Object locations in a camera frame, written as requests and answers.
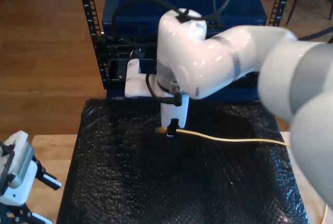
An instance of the wooden floor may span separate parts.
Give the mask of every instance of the wooden floor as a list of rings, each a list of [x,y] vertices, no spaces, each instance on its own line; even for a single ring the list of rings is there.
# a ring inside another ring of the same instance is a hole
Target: wooden floor
[[[273,1],[262,1],[270,15]],[[288,28],[303,36],[333,25],[329,7],[300,1]],[[0,1],[0,140],[20,129],[76,134],[84,102],[104,96],[81,0]]]

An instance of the gray band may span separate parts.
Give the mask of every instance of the gray band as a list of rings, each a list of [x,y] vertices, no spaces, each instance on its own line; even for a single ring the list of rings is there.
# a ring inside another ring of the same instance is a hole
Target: gray band
[[[289,100],[293,114],[323,91],[323,85],[332,64],[332,44],[318,44],[306,52],[291,82]]]
[[[239,79],[241,69],[240,69],[240,59],[239,59],[239,55],[236,51],[236,48],[230,43],[230,41],[228,41],[227,39],[225,39],[221,36],[213,36],[210,39],[215,39],[218,42],[220,42],[221,44],[229,47],[230,56],[231,56],[231,59],[233,60],[234,68],[235,68],[234,81]]]

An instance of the black clamp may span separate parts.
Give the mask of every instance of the black clamp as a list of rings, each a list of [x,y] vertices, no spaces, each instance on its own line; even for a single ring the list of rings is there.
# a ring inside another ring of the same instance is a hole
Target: black clamp
[[[31,212],[26,204],[22,206],[0,204],[0,220],[1,224],[46,224],[46,221],[49,219]]]
[[[33,156],[32,160],[37,165],[36,178],[54,190],[60,189],[61,183],[57,181],[56,177],[46,172],[46,169],[42,166],[41,162],[36,158],[36,156]]]

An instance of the blue equipment case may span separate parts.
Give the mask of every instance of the blue equipment case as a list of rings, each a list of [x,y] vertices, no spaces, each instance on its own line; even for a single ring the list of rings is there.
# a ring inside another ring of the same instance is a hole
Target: blue equipment case
[[[102,25],[104,34],[111,36],[111,19],[115,10],[129,0],[105,0]],[[202,15],[212,13],[212,0],[164,0],[175,7],[190,8]],[[224,0],[216,0],[220,7]],[[118,33],[126,36],[144,36],[157,33],[158,23],[167,10],[150,2],[137,2],[129,9],[120,13],[116,20]],[[266,25],[267,16],[260,0],[230,0],[221,15],[222,24],[226,28],[235,25]],[[214,27],[215,20],[208,22],[208,36],[224,29]]]

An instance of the electronic device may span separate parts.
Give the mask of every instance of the electronic device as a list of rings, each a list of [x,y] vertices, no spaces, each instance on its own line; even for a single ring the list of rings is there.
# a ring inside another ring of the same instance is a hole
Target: electronic device
[[[296,161],[333,207],[333,46],[299,41],[287,29],[249,25],[206,39],[204,20],[181,22],[178,15],[171,10],[160,20],[156,75],[142,74],[139,59],[128,62],[125,96],[161,102],[162,127],[174,135],[185,126],[190,98],[205,98],[260,71],[262,103],[292,124]]]
[[[4,143],[0,142],[0,220],[1,223],[52,224],[51,220],[31,212],[26,202],[35,178],[54,190],[62,185],[34,156],[27,138],[27,133],[19,131]]]
[[[129,0],[105,0],[102,25],[105,35],[112,36],[111,19],[116,9]],[[211,0],[165,0],[176,7],[191,8],[203,15],[212,13]],[[216,0],[218,5],[224,0]],[[149,2],[138,2],[117,16],[116,27],[120,36],[156,35],[158,22],[167,10]],[[265,25],[267,16],[260,0],[231,0],[222,17],[222,24],[215,19],[208,22],[207,35],[212,36],[235,25]]]

